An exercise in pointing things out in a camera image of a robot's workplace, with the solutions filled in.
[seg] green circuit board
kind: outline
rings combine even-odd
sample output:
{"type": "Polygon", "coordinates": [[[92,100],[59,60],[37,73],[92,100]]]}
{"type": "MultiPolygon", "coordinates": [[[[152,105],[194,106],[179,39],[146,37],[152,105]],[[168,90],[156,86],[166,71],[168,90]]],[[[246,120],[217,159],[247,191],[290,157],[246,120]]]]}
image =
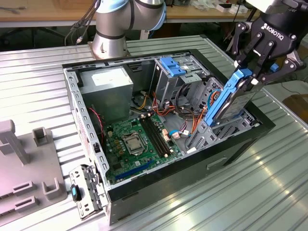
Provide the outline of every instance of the green circuit board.
{"type": "MultiPolygon", "coordinates": [[[[155,124],[159,134],[163,137],[162,130],[165,129],[165,127],[161,123],[159,117],[153,115],[150,119],[155,124]]],[[[173,161],[181,156],[180,149],[172,140],[171,144],[170,142],[166,142],[172,152],[168,157],[160,157],[139,122],[139,119],[130,119],[111,124],[105,128],[105,133],[107,134],[105,154],[110,167],[106,173],[106,177],[110,180],[111,184],[126,180],[134,175],[140,174],[142,171],[173,161]],[[140,155],[129,153],[129,144],[125,139],[130,136],[141,138],[144,150],[140,155]],[[131,170],[135,172],[125,177],[121,177],[123,174],[131,170]]],[[[131,144],[134,145],[134,148],[140,148],[138,143],[131,144]]]]}

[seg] cpu socket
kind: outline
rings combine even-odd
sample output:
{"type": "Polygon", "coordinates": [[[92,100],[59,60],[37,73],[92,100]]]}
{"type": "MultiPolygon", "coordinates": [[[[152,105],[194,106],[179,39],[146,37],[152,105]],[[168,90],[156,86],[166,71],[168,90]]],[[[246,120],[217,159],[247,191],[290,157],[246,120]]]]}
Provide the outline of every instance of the cpu socket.
{"type": "Polygon", "coordinates": [[[145,150],[142,139],[138,133],[131,133],[123,136],[122,139],[131,155],[141,155],[145,150]]]}

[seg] metal hinge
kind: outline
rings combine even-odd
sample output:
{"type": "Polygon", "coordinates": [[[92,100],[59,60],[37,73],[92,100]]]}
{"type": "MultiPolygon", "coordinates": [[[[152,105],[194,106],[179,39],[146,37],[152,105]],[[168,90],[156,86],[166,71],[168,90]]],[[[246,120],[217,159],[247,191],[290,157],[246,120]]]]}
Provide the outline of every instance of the metal hinge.
{"type": "Polygon", "coordinates": [[[94,166],[80,165],[69,173],[71,190],[82,220],[100,211],[106,212],[108,199],[94,166]]]}

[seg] robotiq logo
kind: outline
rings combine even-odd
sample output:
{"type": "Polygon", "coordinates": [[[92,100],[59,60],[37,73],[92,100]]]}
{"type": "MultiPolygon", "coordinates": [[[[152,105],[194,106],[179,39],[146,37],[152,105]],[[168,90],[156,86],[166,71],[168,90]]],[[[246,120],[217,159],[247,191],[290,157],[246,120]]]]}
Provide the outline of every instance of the robotiq logo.
{"type": "Polygon", "coordinates": [[[276,30],[274,30],[273,28],[271,28],[267,23],[265,23],[262,27],[262,30],[267,30],[268,32],[270,32],[271,34],[273,34],[274,36],[276,36],[277,38],[280,39],[280,41],[282,41],[284,39],[284,36],[282,34],[280,34],[279,32],[277,32],[276,30]]]}

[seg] ridged metal surface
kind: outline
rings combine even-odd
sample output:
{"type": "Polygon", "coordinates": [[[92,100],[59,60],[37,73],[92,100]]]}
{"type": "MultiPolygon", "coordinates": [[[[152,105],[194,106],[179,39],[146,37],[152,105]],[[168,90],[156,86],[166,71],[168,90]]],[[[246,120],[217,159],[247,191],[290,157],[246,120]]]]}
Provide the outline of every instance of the ridged metal surface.
{"type": "MultiPolygon", "coordinates": [[[[189,36],[130,41],[131,54],[199,49],[226,76],[230,58],[207,39],[189,36]]],[[[62,63],[93,60],[88,46],[0,53],[0,118],[16,135],[52,129],[69,191],[68,172],[85,156],[70,113],[62,63]]],[[[308,135],[260,92],[254,103],[276,124],[235,163],[109,227],[103,214],[80,221],[71,195],[0,230],[307,230],[308,135]]]]}

